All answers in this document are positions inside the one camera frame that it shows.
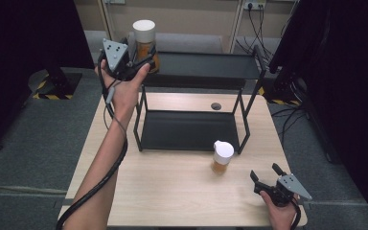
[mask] table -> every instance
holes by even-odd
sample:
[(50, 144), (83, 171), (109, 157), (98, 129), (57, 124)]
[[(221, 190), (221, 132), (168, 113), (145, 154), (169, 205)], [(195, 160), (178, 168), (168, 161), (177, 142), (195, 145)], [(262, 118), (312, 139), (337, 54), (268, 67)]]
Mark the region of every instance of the table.
[[(220, 103), (222, 110), (232, 109), (237, 97), (174, 93), (147, 96), (160, 109), (194, 111), (212, 110), (211, 103)], [(60, 214), (71, 203), (104, 138), (103, 114), (101, 101)], [(274, 185), (278, 176), (271, 165), (277, 163), (288, 173), (289, 167), (263, 97), (256, 97), (247, 119), (251, 135), (243, 153), (234, 155), (224, 175), (216, 175), (210, 168), (210, 151), (139, 151), (133, 135), (133, 115), (127, 131), (129, 148), (119, 169), (108, 225), (268, 226), (268, 213), (261, 197), (253, 193), (250, 171), (254, 170), (263, 183)], [(305, 225), (307, 216), (301, 209), (300, 225)]]

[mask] forearm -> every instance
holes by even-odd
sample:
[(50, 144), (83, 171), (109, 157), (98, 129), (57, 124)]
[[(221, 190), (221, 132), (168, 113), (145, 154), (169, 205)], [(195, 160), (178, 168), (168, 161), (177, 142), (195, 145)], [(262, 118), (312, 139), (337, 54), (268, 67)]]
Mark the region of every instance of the forearm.
[[(126, 120), (121, 121), (124, 129), (127, 128), (127, 123)], [(106, 133), (100, 149), (76, 193), (74, 202), (88, 193), (104, 178), (120, 156), (124, 141), (123, 130), (116, 121), (112, 121), (109, 131)], [(65, 222), (64, 229), (105, 229), (115, 193), (116, 179), (117, 172)]]

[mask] bottle cap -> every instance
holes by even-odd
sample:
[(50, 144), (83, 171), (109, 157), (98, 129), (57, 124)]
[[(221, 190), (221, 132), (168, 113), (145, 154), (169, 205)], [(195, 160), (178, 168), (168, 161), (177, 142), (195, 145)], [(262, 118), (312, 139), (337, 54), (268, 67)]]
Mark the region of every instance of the bottle cap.
[(139, 20), (133, 23), (133, 32), (136, 41), (149, 43), (156, 39), (155, 27), (153, 21)]
[(216, 141), (214, 143), (214, 160), (221, 165), (227, 165), (231, 161), (231, 157), (234, 154), (234, 148), (227, 142)]

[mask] lower shelf tier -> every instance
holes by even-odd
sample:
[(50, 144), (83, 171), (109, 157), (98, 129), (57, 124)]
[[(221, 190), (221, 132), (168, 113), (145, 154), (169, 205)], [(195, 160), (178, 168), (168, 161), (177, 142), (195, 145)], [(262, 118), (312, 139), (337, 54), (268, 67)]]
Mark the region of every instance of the lower shelf tier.
[(240, 149), (232, 113), (149, 110), (143, 124), (141, 146), (147, 150), (214, 151), (217, 141)]

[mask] gray carpet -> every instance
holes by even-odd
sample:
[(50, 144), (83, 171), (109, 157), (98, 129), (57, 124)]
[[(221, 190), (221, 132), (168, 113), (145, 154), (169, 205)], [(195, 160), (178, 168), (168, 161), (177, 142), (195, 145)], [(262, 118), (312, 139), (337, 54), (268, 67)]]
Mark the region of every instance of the gray carpet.
[[(82, 73), (73, 99), (28, 99), (2, 140), (0, 229), (54, 229), (61, 202), (101, 97), (100, 84), (93, 70), (66, 68), (64, 72)], [(33, 90), (45, 75), (41, 71), (31, 76)], [(250, 92), (253, 86), (254, 83), (249, 82), (245, 92)], [(288, 105), (269, 104), (268, 107), (274, 113), (288, 108)], [(294, 114), (288, 124), (303, 112)], [(278, 132), (282, 131), (287, 117), (273, 117)], [(292, 172), (313, 197), (312, 201), (304, 203), (309, 219), (304, 229), (368, 229), (366, 202), (343, 165), (327, 161), (306, 116), (301, 116), (287, 130), (284, 151)]]

